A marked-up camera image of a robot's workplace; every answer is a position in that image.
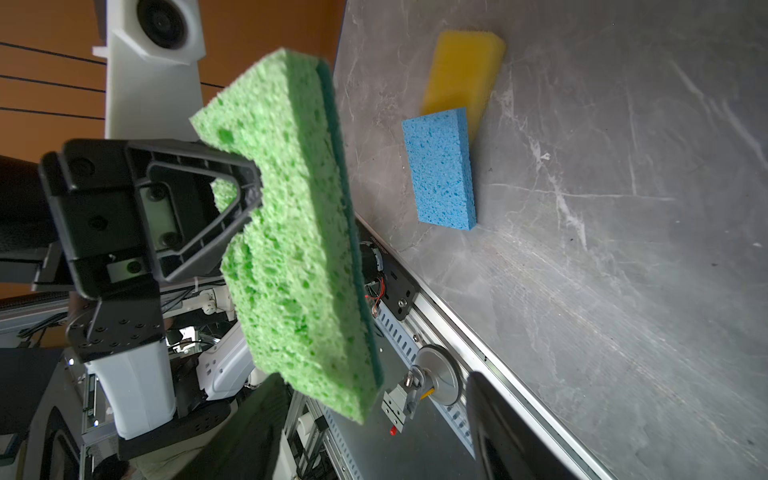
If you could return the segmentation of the blue cellulose sponge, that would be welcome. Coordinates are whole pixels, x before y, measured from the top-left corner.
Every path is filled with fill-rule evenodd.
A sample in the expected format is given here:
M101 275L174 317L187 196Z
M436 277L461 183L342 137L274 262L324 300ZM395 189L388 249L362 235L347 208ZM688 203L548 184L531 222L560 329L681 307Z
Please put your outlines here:
M477 222L466 109L402 122L418 219L469 231Z

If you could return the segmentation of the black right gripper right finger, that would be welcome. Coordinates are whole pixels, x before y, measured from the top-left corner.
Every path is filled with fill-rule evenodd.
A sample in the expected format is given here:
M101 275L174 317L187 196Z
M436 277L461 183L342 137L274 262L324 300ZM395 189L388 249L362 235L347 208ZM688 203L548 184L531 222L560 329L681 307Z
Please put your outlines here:
M574 479L576 475L479 372L466 383L477 476L488 480Z

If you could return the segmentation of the green cellulose sponge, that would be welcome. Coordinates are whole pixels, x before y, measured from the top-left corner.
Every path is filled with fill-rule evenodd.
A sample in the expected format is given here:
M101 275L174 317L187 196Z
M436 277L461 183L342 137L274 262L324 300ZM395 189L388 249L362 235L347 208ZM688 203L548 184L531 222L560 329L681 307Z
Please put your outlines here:
M260 171L261 204L221 264L254 364L364 423L384 376L328 64L270 53L191 124Z

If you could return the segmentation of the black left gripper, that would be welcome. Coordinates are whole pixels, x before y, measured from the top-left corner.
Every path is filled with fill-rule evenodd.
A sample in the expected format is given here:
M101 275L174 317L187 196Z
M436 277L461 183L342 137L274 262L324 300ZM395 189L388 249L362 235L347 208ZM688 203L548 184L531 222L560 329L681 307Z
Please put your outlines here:
M155 278L214 272L261 204L257 165L200 142L80 139L37 163L2 157L1 281L75 292L76 355L124 353L165 336Z

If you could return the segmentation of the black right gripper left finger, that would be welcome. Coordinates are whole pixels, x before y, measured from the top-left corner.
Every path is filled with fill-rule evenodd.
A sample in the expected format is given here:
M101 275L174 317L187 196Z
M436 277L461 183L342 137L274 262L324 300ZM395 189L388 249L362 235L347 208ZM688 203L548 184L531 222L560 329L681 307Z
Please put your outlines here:
M271 479L289 408L283 378L273 373L232 419L178 474L177 479Z

